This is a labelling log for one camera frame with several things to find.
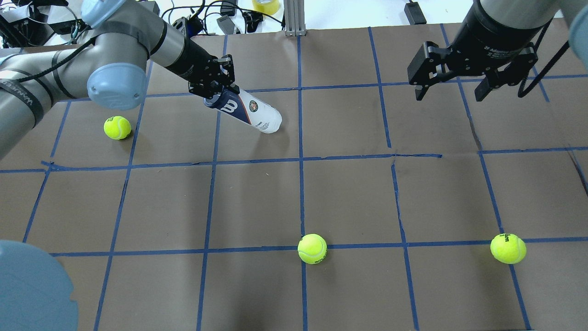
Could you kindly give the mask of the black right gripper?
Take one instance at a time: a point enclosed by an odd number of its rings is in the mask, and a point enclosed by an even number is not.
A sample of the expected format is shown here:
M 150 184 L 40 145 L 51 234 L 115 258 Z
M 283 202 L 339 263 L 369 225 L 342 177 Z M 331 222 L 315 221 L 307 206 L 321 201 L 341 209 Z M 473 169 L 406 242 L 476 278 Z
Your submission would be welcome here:
M 449 47 L 441 48 L 426 41 L 414 55 L 407 67 L 407 77 L 414 86 L 416 100 L 423 100 L 431 86 L 450 81 L 457 75 L 477 77 L 484 74 L 475 88 L 477 102 L 504 85 L 514 86 L 513 75 L 506 70 L 528 70 L 537 61 L 531 43 L 537 33 L 538 28 L 509 27 L 484 9 L 471 9 Z

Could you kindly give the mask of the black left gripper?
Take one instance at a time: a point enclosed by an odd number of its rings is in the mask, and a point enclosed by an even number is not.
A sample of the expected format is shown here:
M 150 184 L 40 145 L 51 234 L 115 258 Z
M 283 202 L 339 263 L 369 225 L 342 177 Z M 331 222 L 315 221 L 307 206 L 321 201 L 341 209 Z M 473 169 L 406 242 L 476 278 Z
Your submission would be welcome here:
M 212 71 L 212 61 L 216 59 L 218 69 Z M 237 90 L 235 84 L 234 62 L 231 54 L 221 58 L 210 55 L 193 40 L 184 39 L 179 56 L 165 67 L 177 77 L 188 82 L 188 92 L 205 99 L 212 99 L 221 93 L 221 86 L 229 90 Z

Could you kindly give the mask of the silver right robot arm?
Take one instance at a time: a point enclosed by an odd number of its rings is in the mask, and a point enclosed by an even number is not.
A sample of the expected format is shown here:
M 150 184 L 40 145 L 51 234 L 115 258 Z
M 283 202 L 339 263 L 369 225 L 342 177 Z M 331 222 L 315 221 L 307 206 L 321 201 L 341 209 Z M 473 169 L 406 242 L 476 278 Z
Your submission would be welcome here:
M 587 63 L 585 0 L 475 0 L 450 46 L 450 72 L 484 77 L 475 90 L 477 101 L 505 84 L 519 84 L 537 62 L 532 39 L 558 11 L 569 28 L 565 50 Z

